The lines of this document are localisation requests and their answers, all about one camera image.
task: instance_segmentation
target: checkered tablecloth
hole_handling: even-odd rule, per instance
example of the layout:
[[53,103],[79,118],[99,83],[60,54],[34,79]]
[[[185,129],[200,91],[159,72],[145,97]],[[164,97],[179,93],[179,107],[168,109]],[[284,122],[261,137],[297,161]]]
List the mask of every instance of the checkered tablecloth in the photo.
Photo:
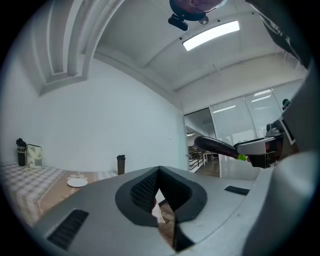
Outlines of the checkered tablecloth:
[[2,184],[7,188],[17,213],[32,226],[46,211],[80,188],[67,185],[68,179],[88,183],[117,176],[116,172],[78,172],[48,166],[34,169],[17,162],[1,164]]

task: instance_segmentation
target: hallway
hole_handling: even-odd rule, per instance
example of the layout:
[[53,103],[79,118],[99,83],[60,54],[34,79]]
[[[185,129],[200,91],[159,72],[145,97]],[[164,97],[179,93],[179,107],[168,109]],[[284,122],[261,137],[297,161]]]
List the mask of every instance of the hallway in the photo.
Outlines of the hallway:
[[208,160],[205,163],[205,166],[201,166],[196,173],[201,175],[219,177],[219,160]]

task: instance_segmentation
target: floor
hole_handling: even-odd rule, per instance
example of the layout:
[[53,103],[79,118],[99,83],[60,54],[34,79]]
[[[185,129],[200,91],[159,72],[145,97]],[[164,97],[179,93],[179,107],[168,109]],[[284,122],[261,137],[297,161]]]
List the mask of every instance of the floor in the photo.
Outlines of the floor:
[[219,160],[208,160],[205,165],[201,166],[196,172],[201,175],[219,177]]
[[165,223],[158,223],[158,228],[163,238],[172,247],[175,231],[175,214],[167,202],[161,205],[160,209]]
[[[201,166],[196,173],[199,175],[219,177],[219,160],[208,160],[205,166]],[[172,246],[175,230],[175,214],[167,202],[160,206],[160,210],[165,223],[158,223],[158,228],[163,238]]]

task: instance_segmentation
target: ceiling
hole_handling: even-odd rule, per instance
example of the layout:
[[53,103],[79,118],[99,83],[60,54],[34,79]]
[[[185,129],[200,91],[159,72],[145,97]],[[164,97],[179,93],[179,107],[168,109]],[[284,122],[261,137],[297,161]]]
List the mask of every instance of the ceiling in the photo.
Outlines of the ceiling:
[[[131,69],[173,93],[209,73],[277,52],[259,15],[244,0],[228,0],[208,13],[207,25],[187,21],[187,32],[168,24],[172,13],[169,0],[124,1],[103,32],[95,57],[112,60],[109,64],[116,62],[118,69]],[[190,37],[234,20],[239,21],[239,31],[190,51],[184,48],[182,42]]]

